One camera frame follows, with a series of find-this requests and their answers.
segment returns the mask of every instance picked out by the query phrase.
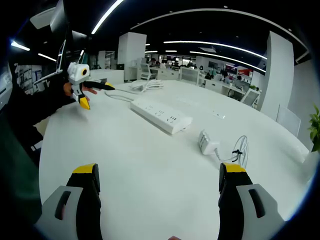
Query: office desk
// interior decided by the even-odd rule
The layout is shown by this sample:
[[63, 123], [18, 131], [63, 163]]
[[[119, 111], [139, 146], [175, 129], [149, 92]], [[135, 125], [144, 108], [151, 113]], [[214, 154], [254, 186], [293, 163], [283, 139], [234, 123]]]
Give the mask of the office desk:
[[206, 89], [215, 91], [215, 92], [223, 94], [225, 96], [228, 95], [229, 90], [233, 90], [233, 91], [240, 93], [242, 95], [246, 94], [245, 91], [242, 91], [241, 89], [236, 88], [234, 85], [230, 86], [230, 84], [227, 84], [222, 81], [209, 80], [209, 79], [205, 79], [205, 78], [202, 78], [202, 80], [205, 82]]
[[[127, 84], [116, 87], [128, 89]], [[103, 239], [218, 238], [220, 162], [200, 152], [203, 129], [220, 140], [223, 159], [230, 158], [237, 139], [247, 135], [247, 173], [277, 200], [285, 220], [306, 192], [300, 165], [308, 150], [274, 120], [234, 99], [179, 81], [146, 91], [142, 97], [193, 117], [189, 128], [171, 136], [130, 110], [128, 102], [103, 91], [88, 96], [91, 110], [75, 102], [50, 117], [39, 187], [44, 202], [75, 168], [98, 163]]]
[[179, 72], [172, 69], [150, 67], [150, 70], [157, 71], [157, 79], [159, 80], [178, 80], [179, 78]]

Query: power outlet socket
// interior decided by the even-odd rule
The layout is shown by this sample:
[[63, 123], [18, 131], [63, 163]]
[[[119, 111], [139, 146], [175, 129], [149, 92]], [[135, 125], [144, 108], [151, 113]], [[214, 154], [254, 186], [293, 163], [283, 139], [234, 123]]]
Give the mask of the power outlet socket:
[[147, 98], [132, 101], [130, 108], [170, 134], [185, 129], [193, 120], [181, 111]]

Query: office chair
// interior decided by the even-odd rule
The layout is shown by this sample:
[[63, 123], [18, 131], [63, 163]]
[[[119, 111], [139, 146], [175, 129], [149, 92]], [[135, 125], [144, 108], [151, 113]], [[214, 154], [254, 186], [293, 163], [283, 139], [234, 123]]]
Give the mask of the office chair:
[[197, 69], [180, 67], [180, 81], [199, 86], [200, 72]]
[[246, 92], [246, 94], [244, 95], [244, 97], [241, 99], [240, 102], [253, 108], [255, 101], [257, 100], [259, 95], [260, 95], [260, 92], [249, 88], [249, 90]]
[[276, 116], [275, 121], [287, 129], [295, 137], [298, 136], [301, 120], [288, 108], [279, 105], [278, 115]]
[[141, 74], [140, 74], [140, 79], [141, 80], [153, 80], [157, 79], [158, 74], [157, 73], [151, 73], [150, 67], [146, 63], [141, 64]]

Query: white power adapter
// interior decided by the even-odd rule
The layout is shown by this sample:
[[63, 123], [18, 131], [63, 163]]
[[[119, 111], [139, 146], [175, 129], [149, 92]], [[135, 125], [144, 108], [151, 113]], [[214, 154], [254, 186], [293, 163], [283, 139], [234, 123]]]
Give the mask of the white power adapter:
[[212, 141], [205, 130], [200, 132], [198, 144], [203, 155], [212, 155], [215, 150], [220, 146], [220, 142]]

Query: black sleeve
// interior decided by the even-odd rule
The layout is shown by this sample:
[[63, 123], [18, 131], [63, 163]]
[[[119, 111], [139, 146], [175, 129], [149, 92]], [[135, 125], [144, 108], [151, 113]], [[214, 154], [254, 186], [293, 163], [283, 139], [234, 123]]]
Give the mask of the black sleeve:
[[29, 95], [13, 81], [12, 93], [8, 103], [11, 120], [19, 121], [23, 125], [33, 126], [52, 115], [63, 105], [74, 102], [65, 95], [64, 84], [66, 82], [62, 75], [54, 76], [51, 78], [47, 89]]

